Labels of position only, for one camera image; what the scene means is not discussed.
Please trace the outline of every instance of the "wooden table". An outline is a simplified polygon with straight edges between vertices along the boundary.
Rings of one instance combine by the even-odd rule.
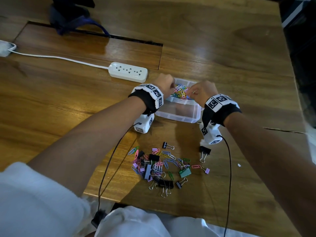
[[[36,5],[24,0],[13,5],[13,1],[16,0],[4,1],[0,15],[21,15],[47,22],[50,0],[34,0]],[[15,41],[19,51],[65,56],[99,65],[112,61],[136,64],[148,68],[147,83],[161,72],[195,81],[208,79],[260,125],[304,131],[275,3],[265,0],[95,2],[97,7],[91,14],[110,33],[153,40],[163,43],[163,47],[144,47],[77,33],[59,37],[48,27],[27,25]],[[29,161],[93,113],[124,99],[135,86],[133,82],[111,78],[105,70],[19,55],[0,59],[0,76],[2,170],[15,161]],[[229,133],[225,128],[220,131],[229,143],[233,161],[228,227],[261,236],[298,236]],[[274,134],[310,158],[305,135],[277,131]],[[167,198],[160,196],[160,189],[148,189],[149,184],[131,170],[132,157],[127,155],[136,145],[148,153],[152,147],[160,147],[167,141],[175,146],[176,157],[189,158],[198,164],[201,138],[197,124],[159,117],[146,135],[128,132],[111,162],[102,196],[144,209],[200,217],[224,226],[229,187],[229,158],[224,142],[214,145],[206,160],[209,175],[193,170],[184,187],[173,189]],[[97,195],[110,154],[95,170],[86,193]],[[171,171],[178,180],[176,169],[171,167]]]

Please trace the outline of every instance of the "wrist device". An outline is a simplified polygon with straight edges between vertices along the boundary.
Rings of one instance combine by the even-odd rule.
[[[228,115],[233,112],[241,113],[238,104],[223,94],[217,94],[209,98],[204,107],[205,109],[202,115],[204,128],[206,128],[210,122],[224,126],[224,120]]]
[[[163,93],[153,84],[141,84],[134,87],[128,97],[130,96],[137,96],[145,103],[147,109],[143,115],[150,116],[163,105]]]

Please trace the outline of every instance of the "hand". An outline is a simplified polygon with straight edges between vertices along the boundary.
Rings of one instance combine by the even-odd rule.
[[[175,91],[175,79],[172,75],[160,74],[153,82],[153,84],[159,87],[163,93],[163,98],[168,98]]]
[[[204,107],[205,102],[207,102],[211,96],[217,95],[218,91],[214,83],[204,80],[194,84],[187,89],[185,93],[201,107]]]

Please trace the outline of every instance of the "black cable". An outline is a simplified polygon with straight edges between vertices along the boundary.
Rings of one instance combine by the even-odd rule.
[[[221,137],[223,138],[223,140],[225,141],[227,148],[228,148],[228,153],[229,153],[229,161],[230,161],[230,179],[229,179],[229,194],[228,194],[228,208],[227,208],[227,219],[226,219],[226,225],[225,225],[225,231],[224,231],[224,237],[226,236],[226,230],[227,230],[227,225],[228,225],[228,217],[229,217],[229,204],[230,204],[230,190],[232,187],[232,157],[230,155],[230,149],[228,146],[227,141],[225,140],[225,138],[221,135],[217,135],[216,137]]]
[[[118,147],[119,143],[121,142],[121,140],[123,139],[123,137],[126,135],[126,133],[127,133],[132,127],[134,127],[135,125],[138,125],[138,124],[141,125],[141,123],[138,122],[138,123],[136,123],[136,124],[134,124],[134,125],[132,125],[131,127],[128,128],[128,130],[125,132],[125,134],[122,136],[122,138],[118,141],[116,147],[114,148],[114,150],[113,150],[113,152],[112,152],[112,155],[111,155],[111,157],[110,157],[110,159],[109,159],[109,162],[107,163],[107,166],[106,166],[106,169],[105,169],[105,172],[104,172],[104,175],[103,175],[101,184],[100,184],[100,188],[99,188],[99,195],[98,195],[98,197],[99,197],[99,205],[98,205],[98,211],[99,211],[99,209],[100,209],[100,198],[101,198],[100,193],[101,193],[101,187],[102,187],[102,184],[103,184],[103,180],[104,180],[104,178],[105,178],[105,174],[106,174],[107,169],[108,169],[108,167],[109,167],[109,164],[110,164],[110,162],[111,162],[111,159],[112,159],[112,157],[113,157],[113,155],[114,155],[114,152],[116,151],[116,148]]]

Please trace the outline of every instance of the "power outlet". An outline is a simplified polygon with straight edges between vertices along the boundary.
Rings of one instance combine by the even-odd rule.
[[[112,62],[109,66],[109,74],[111,77],[144,83],[147,78],[148,70],[144,67]]]

